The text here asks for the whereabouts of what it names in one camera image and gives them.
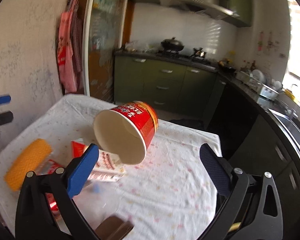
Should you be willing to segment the white floral tablecloth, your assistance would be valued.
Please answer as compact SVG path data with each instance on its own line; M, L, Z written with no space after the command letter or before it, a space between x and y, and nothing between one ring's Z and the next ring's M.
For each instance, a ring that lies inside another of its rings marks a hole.
M71 142L95 142L94 117L112 107L87 96L64 96L0 152L0 214L11 232L19 194L4 177L17 156L42 138L52 147L53 160L68 165ZM74 202L92 228L113 214L130 220L128 239L197 239L216 210L217 191L199 158L204 143L221 153L218 136L160 120L142 163L127 165L117 182L88 185Z

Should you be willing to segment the dish rack with dishes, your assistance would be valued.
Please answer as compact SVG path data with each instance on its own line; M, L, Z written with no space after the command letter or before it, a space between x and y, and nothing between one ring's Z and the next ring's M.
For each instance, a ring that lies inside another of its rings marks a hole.
M256 94L268 100L274 101L279 96L277 90L264 83L264 74L258 69L237 72L235 78L247 85Z

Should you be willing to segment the small metal pot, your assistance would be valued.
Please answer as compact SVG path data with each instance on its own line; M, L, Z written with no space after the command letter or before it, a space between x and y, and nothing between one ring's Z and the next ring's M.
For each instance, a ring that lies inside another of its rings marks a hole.
M204 51L204 49L202 47L199 48L193 48L193 57L201 57L201 58L205 58L206 56L206 52Z

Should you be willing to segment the black wok on stove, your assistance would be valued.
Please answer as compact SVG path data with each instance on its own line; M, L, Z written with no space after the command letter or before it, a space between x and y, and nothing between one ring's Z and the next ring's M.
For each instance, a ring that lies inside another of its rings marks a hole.
M181 41L178 41L175 37L172 37L170 39L164 39L161 41L161 46L165 50L171 50L171 51L182 51L184 49L184 45Z

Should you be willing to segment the orange sponge roll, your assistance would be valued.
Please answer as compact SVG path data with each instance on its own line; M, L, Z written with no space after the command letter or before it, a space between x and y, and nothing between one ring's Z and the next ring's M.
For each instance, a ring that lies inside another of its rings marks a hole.
M30 143L21 154L15 159L4 179L12 191L18 191L29 171L36 171L37 168L52 153L52 148L44 139L36 139Z

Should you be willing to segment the green kitchen cabinets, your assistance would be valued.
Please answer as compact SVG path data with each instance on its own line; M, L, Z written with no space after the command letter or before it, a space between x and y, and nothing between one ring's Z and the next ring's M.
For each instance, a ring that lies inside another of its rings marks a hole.
M217 73L209 64L119 50L114 54L114 100L139 100L154 109L201 118Z

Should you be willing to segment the red instant noodle cup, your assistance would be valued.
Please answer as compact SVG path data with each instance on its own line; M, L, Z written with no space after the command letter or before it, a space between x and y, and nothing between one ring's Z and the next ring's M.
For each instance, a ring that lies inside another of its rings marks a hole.
M143 162L158 126L155 110L142 101L102 110L93 122L98 146L127 165Z

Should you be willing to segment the brown plastic tray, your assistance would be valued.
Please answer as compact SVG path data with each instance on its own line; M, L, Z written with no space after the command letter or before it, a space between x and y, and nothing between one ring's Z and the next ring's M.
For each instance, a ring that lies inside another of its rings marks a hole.
M117 216L110 216L95 229L95 233L101 240L122 240L133 228L132 222L122 220Z

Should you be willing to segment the red hanging apron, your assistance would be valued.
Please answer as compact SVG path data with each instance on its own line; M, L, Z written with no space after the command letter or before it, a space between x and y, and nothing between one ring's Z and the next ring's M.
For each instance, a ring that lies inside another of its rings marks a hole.
M66 93L81 88L82 20L78 17L79 0L70 0L61 13L58 29L57 64L59 79Z

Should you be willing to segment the red white snack wrapper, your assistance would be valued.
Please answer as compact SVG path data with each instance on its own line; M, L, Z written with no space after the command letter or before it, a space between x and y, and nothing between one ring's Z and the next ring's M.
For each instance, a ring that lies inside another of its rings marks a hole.
M74 158L80 157L88 146L82 138L71 142L72 155ZM88 180L117 182L126 174L126 169L117 154L99 150L98 161L92 169Z

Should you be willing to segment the crushed red soda can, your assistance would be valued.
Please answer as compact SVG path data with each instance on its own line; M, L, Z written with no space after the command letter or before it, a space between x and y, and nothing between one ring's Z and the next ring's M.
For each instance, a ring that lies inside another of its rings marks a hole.
M61 165L59 163L55 162L52 159L49 159L43 164L42 168L39 171L39 174L40 175L52 174L59 167L61 167ZM57 203L53 197L53 194L47 193L46 197L49 202L50 210L51 210L53 216L55 217L55 219L60 219L60 217L61 217L60 211L59 211Z

